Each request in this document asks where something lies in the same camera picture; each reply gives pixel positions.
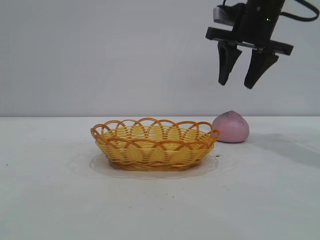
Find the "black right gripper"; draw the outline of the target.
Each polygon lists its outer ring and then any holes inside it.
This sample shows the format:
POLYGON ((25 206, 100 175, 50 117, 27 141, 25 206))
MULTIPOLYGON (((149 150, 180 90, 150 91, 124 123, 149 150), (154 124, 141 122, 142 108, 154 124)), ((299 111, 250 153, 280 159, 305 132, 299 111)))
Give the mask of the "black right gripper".
POLYGON ((237 45, 253 49, 244 79, 244 86, 248 89, 252 89, 260 77, 278 61, 279 56, 274 53, 287 56, 292 53, 292 45, 271 40, 284 3, 283 0, 248 0, 232 6, 221 4, 213 9, 215 23, 232 27, 232 30, 209 27, 205 35, 208 40, 219 41, 218 82, 222 86, 227 83, 242 54, 237 45))

